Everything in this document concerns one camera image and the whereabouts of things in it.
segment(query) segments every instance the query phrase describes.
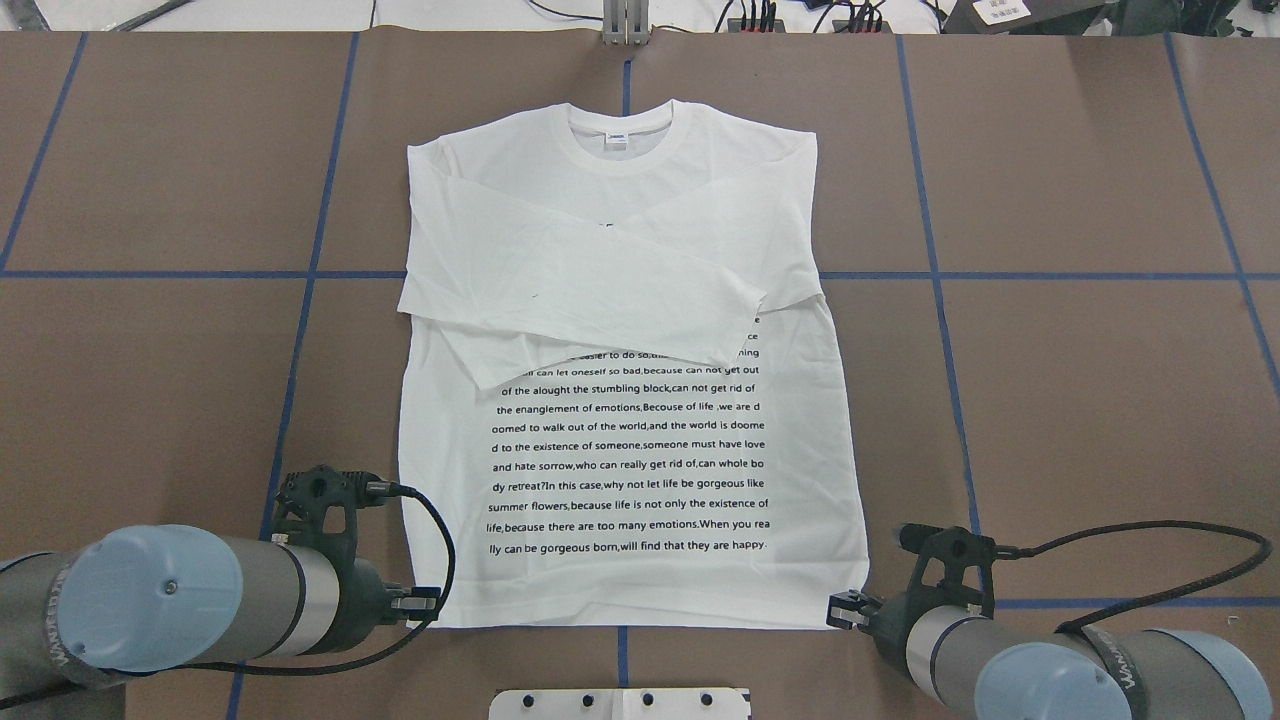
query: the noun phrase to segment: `folded sleeve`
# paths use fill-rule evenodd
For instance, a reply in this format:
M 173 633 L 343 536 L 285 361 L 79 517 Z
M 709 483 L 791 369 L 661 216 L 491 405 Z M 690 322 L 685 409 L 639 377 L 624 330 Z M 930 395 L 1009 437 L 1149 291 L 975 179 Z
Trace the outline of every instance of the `folded sleeve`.
M 763 290 L 641 234 L 457 178 L 447 152 L 431 145 L 410 149 L 412 231 L 401 311 L 460 328 L 458 337 L 527 333 L 541 345 L 736 363 Z M 503 365 L 499 374 L 513 368 L 509 359 L 486 359 L 508 345 L 460 343 L 485 348 L 462 356 L 477 382 L 493 378 L 486 363 Z

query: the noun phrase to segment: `cable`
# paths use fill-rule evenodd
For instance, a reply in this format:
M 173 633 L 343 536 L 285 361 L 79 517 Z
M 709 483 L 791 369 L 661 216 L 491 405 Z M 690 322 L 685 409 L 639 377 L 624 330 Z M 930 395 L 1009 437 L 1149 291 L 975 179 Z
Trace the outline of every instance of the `cable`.
M 63 683 L 60 685 L 54 685 L 51 688 L 45 688 L 42 691 L 9 696 L 6 698 L 0 698 L 0 711 L 9 710 L 10 707 L 18 707 L 19 705 L 27 705 L 28 702 L 40 702 L 42 700 L 49 700 L 51 697 L 64 696 L 67 693 L 73 693 L 76 691 L 83 691 L 83 689 L 86 688 L 77 685 L 76 683 Z
M 947 19 L 947 14 L 942 12 L 942 6 L 938 4 L 938 0 L 933 0 L 933 3 L 929 3 L 929 0 L 920 0 L 920 3 L 924 3 L 925 8 L 933 10 L 933 19 L 938 20 L 938 35 L 942 35 L 942 20 Z
M 1165 602 L 1166 600 L 1174 600 L 1175 597 L 1183 597 L 1193 592 L 1199 592 L 1202 589 L 1211 588 L 1213 585 L 1220 585 L 1234 578 L 1253 570 L 1258 565 L 1266 561 L 1271 555 L 1271 541 L 1260 536 L 1258 533 L 1251 530 L 1242 530 L 1240 528 L 1233 528 L 1230 525 L 1217 525 L 1213 523 L 1197 523 L 1194 520 L 1148 520 L 1143 523 L 1121 523 L 1119 525 L 1103 525 L 1101 528 L 1092 528 L 1088 530 L 1080 530 L 1078 533 L 1071 533 L 1069 536 L 1050 541 L 1044 544 L 1020 548 L 1011 546 L 996 546 L 996 559 L 997 560 L 1021 560 L 1024 557 L 1036 557 L 1042 552 L 1048 552 L 1056 547 L 1061 547 L 1066 543 L 1075 542 L 1078 539 L 1092 538 L 1097 536 L 1106 536 L 1111 533 L 1123 533 L 1126 530 L 1149 530 L 1153 528 L 1179 528 L 1187 530 L 1202 530 L 1207 533 L 1217 533 L 1222 536 L 1233 536 L 1238 538 L 1244 538 L 1258 543 L 1258 550 L 1252 556 L 1249 556 L 1243 562 L 1233 565 L 1221 573 L 1208 575 L 1207 578 L 1201 578 L 1190 583 L 1170 588 L 1167 591 L 1161 591 L 1152 594 L 1146 594 L 1142 597 L 1135 597 L 1133 600 L 1126 600 L 1124 602 L 1117 602 L 1098 610 L 1097 612 L 1091 612 L 1076 618 L 1075 620 L 1068 620 L 1057 626 L 1059 633 L 1073 633 L 1083 628 L 1084 625 L 1091 625 L 1107 618 L 1120 615 L 1121 612 L 1129 612 L 1130 610 L 1137 610 L 1139 607 L 1147 607 L 1156 605 L 1158 602 Z
M 831 14 L 832 8 L 835 8 L 836 5 L 844 5 L 846 8 L 854 6 L 852 3 L 850 3 L 849 0 L 836 0 L 831 5 L 827 5 L 827 9 L 823 10 L 822 15 L 818 17 L 818 24 L 813 26 L 814 32 L 818 32 L 822 28 L 822 20 L 827 19 L 827 15 Z
M 577 14 L 573 14 L 573 13 L 562 13 L 559 10 L 553 10 L 553 9 L 548 8 L 547 5 L 543 5 L 538 0 L 527 0 L 527 3 L 530 5 L 532 5 L 534 8 L 538 8 L 539 10 L 550 13 L 553 15 L 559 15 L 562 18 L 570 18 L 570 19 L 573 19 L 573 20 L 596 20 L 596 22 L 602 22 L 602 23 L 604 22 L 604 18 L 598 18 L 595 15 L 577 15 Z
M 419 492 L 416 488 L 408 486 L 393 486 L 397 488 L 396 493 L 403 497 L 412 497 L 419 501 L 428 512 L 431 514 L 431 520 L 435 521 L 435 527 L 440 530 L 440 537 L 444 539 L 444 551 L 448 555 L 448 569 L 444 574 L 444 587 L 440 589 L 440 601 L 436 603 L 436 611 L 444 609 L 444 602 L 449 598 L 449 591 L 453 589 L 453 573 L 457 568 L 457 551 L 453 547 L 453 537 L 449 534 L 449 529 L 444 525 L 444 518 L 440 516 L 440 511 L 431 505 L 431 501 L 426 498 L 425 495 Z M 364 667 L 366 665 L 372 665 L 384 657 L 388 657 L 401 648 L 407 646 L 422 634 L 422 630 L 430 625 L 430 621 L 419 623 L 416 628 L 406 633 L 401 639 L 387 646 L 379 652 L 361 657 L 360 660 L 352 660 L 349 662 L 339 662 L 338 665 L 321 665 L 317 667 L 266 667 L 261 665 L 241 665 L 237 662 L 200 662 L 196 665 L 179 665 L 182 669 L 191 670 L 219 670 L 223 673 L 243 673 L 246 675 L 276 675 L 276 676 L 312 676 L 312 675 L 332 675 L 334 673 L 344 673 L 347 670 L 355 670 L 357 667 Z
M 716 29 L 713 29 L 712 32 L 719 32 L 719 26 L 724 24 L 724 15 L 728 14 L 728 9 L 732 8 L 732 6 L 733 6 L 733 0 L 728 0 L 728 3 L 724 3 L 724 9 L 721 10 L 721 19 L 716 20 Z M 742 5 L 742 17 L 744 18 L 746 17 L 746 5 L 745 4 Z
M 444 602 L 449 598 L 449 592 L 453 589 L 453 575 L 457 570 L 457 550 L 453 546 L 453 537 L 449 534 L 449 528 L 444 524 L 444 518 L 440 516 L 440 511 L 431 505 L 425 495 L 419 492 L 416 488 L 408 486 L 392 486 L 396 495 L 402 497 L 412 497 L 419 501 L 422 507 L 431 515 L 431 520 L 435 521 L 435 527 L 440 530 L 440 537 L 444 539 L 444 551 L 448 555 L 448 568 L 444 574 L 444 587 L 440 589 L 440 600 L 436 602 L 435 609 L 439 614 L 444 610 Z M 361 657 L 360 660 L 352 660 L 349 662 L 340 662 L 338 665 L 321 665 L 317 667 L 265 667 L 260 665 L 241 665 L 237 662 L 200 662 L 195 665 L 179 665 L 177 669 L 187 670 L 218 670 L 223 673 L 243 673 L 246 675 L 276 675 L 276 676 L 314 676 L 314 675 L 332 675 L 334 673 L 344 673 L 347 670 L 355 670 L 357 667 L 364 667 L 366 665 L 372 665 L 384 657 L 388 657 L 404 646 L 411 643 L 413 638 L 422 634 L 426 626 L 431 623 L 422 621 L 419 623 L 416 628 L 406 633 L 394 643 L 387 646 L 379 652 Z M 63 683 L 60 685 L 54 685 L 52 688 L 46 688 L 42 691 L 35 691 L 29 693 L 22 693 L 10 696 L 6 698 L 0 698 L 0 710 L 9 710 L 10 707 L 18 707 L 19 705 L 27 705 L 31 702 L 38 702 L 42 700 L 49 700 L 52 697 L 63 696 L 76 691 L 86 689 L 74 683 Z

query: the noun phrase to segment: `grid line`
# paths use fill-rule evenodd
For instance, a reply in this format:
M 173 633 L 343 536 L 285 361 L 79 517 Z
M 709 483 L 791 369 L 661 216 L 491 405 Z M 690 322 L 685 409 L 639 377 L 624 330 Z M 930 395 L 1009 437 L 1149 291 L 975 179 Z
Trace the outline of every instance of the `grid line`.
M 1208 168 L 1208 159 L 1201 146 L 1199 132 L 1196 129 L 1196 120 L 1192 118 L 1192 108 L 1187 101 L 1187 88 L 1183 87 L 1183 73 L 1178 67 L 1178 53 L 1174 50 L 1174 36 L 1165 33 L 1165 53 L 1169 55 L 1169 69 L 1174 76 L 1174 88 L 1178 91 L 1178 105 L 1183 110 L 1183 120 L 1187 123 L 1187 135 L 1196 151 L 1196 161 L 1199 163 L 1201 174 L 1204 176 L 1204 188 L 1208 199 L 1213 204 L 1213 214 L 1217 217 L 1217 227 L 1222 231 L 1222 242 L 1226 243 L 1226 252 L 1231 256 L 1231 266 L 1235 268 L 1235 278 L 1240 283 L 1240 293 L 1244 295 L 1244 304 L 1249 310 L 1249 322 L 1253 323 L 1253 334 L 1258 340 L 1262 352 L 1262 361 L 1267 366 L 1271 377 L 1271 389 L 1280 400 L 1280 370 L 1276 369 L 1276 359 L 1271 355 L 1271 343 L 1267 341 L 1267 332 L 1262 327 L 1262 318 L 1258 315 L 1258 306 L 1253 302 L 1253 291 L 1249 290 L 1249 281 L 1244 273 L 1244 264 L 1240 261 L 1239 249 L 1231 236 L 1231 224 L 1226 222 L 1226 213 L 1222 210 L 1222 199 L 1217 193 L 1217 184 L 1213 182 L 1213 173 Z
M 938 266 L 938 249 L 933 240 L 933 217 L 929 213 L 929 195 L 924 184 L 924 161 L 920 158 L 920 138 L 915 127 L 915 108 L 911 104 L 911 79 L 906 67 L 906 45 L 901 35 L 895 35 L 897 45 L 897 70 L 902 81 L 902 105 L 906 109 L 906 132 L 911 141 L 911 163 L 915 167 L 915 192 L 920 201 L 920 222 L 924 227 L 924 246 L 929 254 L 929 281 L 933 283 L 933 306 L 938 315 L 938 334 L 942 338 L 942 360 L 947 370 L 947 389 L 951 395 L 951 419 L 960 437 L 960 456 L 964 461 L 964 484 L 969 496 L 969 528 L 982 534 L 978 516 L 978 492 L 973 484 L 973 464 L 969 457 L 969 433 L 964 425 L 964 406 L 960 404 L 960 382 L 956 378 L 955 355 L 951 352 L 951 327 L 947 324 L 946 300 L 942 296 L 942 273 Z
M 40 146 L 36 149 L 36 159 L 31 163 L 31 173 L 27 174 L 27 184 L 22 188 L 22 197 L 18 200 L 18 208 L 14 210 L 9 232 L 5 234 L 4 249 L 0 249 L 0 272 L 9 264 L 13 245 L 18 241 L 18 229 L 22 228 L 22 218 L 27 214 L 27 202 L 31 201 L 31 195 L 36 190 L 36 177 L 40 176 L 40 167 L 45 164 L 45 154 L 49 151 L 49 143 L 54 140 L 54 129 L 58 127 L 58 119 L 63 115 L 63 106 L 67 104 L 67 96 L 72 91 L 72 81 L 76 79 L 76 70 L 79 68 L 79 60 L 84 55 L 84 45 L 87 42 L 88 33 L 82 32 L 79 42 L 76 44 L 76 54 L 72 55 L 72 61 L 67 67 L 63 88 L 58 92 L 58 101 L 54 102 L 54 111 L 50 113 L 49 124 L 45 126 L 45 135 L 40 138 Z
M 334 120 L 333 143 L 329 147 L 329 165 L 325 169 L 324 190 L 320 193 L 320 211 L 316 218 L 315 238 L 311 245 L 311 264 L 306 274 L 306 290 L 302 293 L 302 307 L 298 311 L 298 329 L 293 337 L 293 355 L 289 357 L 289 378 L 284 386 L 284 404 L 280 407 L 280 425 L 275 434 L 275 454 L 271 457 L 271 475 L 266 486 L 266 498 L 262 501 L 262 520 L 257 539 L 265 541 L 270 532 L 271 509 L 276 488 L 280 486 L 280 470 L 284 464 L 284 438 L 289 432 L 293 416 L 293 397 L 298 387 L 298 365 L 302 359 L 302 342 L 307 334 L 307 320 L 311 315 L 311 300 L 315 297 L 316 279 L 320 268 L 320 254 L 324 251 L 324 233 L 329 218 L 329 200 L 333 197 L 333 178 L 338 172 L 338 152 L 342 149 L 342 131 L 347 118 L 347 101 L 351 97 L 351 79 L 356 69 L 356 54 L 360 50 L 360 33 L 351 33 L 351 46 L 347 50 L 347 72 L 342 81 L 342 96 L 338 100 L 338 117 Z M 241 691 L 244 675 L 236 673 L 232 691 L 227 698 L 227 720 L 237 720 L 239 714 Z
M 0 279 L 161 279 L 161 281 L 301 281 L 315 277 L 319 281 L 402 281 L 404 270 L 0 270 Z M 824 281 L 932 281 L 934 273 L 927 270 L 820 270 Z M 1236 282 L 1235 273 L 1051 273 L 1051 272 L 984 272 L 940 270 L 943 281 L 987 282 Z M 1280 281 L 1280 273 L 1244 273 L 1252 282 Z

